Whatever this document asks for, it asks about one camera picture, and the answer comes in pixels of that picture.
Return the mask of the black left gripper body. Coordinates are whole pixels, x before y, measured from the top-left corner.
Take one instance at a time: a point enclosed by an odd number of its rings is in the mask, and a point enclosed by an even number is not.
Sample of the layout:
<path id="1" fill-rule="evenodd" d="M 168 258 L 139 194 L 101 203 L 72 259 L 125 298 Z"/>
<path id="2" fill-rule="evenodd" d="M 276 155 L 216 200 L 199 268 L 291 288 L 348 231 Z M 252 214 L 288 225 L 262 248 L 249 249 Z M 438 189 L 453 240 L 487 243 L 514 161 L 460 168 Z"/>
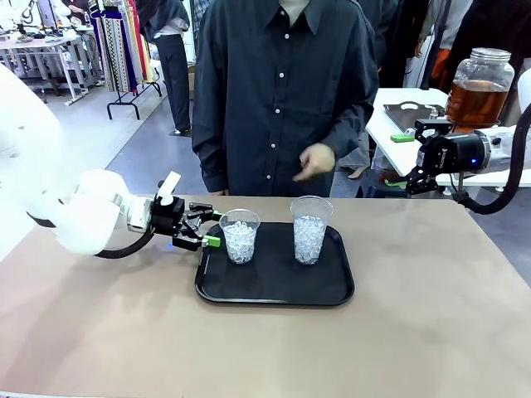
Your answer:
<path id="1" fill-rule="evenodd" d="M 171 237 L 173 245 L 181 245 L 180 228 L 184 211 L 185 201 L 179 197 L 172 197 L 168 205 L 163 204 L 161 197 L 156 198 L 151 209 L 151 230 L 155 235 Z"/>

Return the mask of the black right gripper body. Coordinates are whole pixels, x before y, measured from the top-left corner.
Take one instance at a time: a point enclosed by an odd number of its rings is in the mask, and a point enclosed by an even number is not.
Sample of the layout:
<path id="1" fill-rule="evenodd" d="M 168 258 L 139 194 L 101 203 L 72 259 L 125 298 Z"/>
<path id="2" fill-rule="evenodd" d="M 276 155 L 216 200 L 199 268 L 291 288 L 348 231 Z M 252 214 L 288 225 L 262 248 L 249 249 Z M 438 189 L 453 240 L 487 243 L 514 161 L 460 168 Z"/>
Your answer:
<path id="1" fill-rule="evenodd" d="M 475 172 L 485 160 L 485 144 L 477 133 L 430 136 L 422 145 L 425 172 Z"/>

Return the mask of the person's left hand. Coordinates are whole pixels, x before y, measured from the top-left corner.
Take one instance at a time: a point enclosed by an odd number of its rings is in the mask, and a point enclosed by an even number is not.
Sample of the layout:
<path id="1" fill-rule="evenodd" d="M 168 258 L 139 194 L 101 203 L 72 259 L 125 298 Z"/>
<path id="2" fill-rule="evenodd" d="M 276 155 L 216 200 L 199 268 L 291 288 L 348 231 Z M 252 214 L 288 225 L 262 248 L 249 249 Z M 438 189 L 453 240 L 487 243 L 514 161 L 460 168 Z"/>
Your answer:
<path id="1" fill-rule="evenodd" d="M 300 154 L 301 171 L 293 177 L 294 182 L 302 182 L 320 174 L 332 172 L 335 168 L 333 150 L 322 143 L 313 144 Z"/>

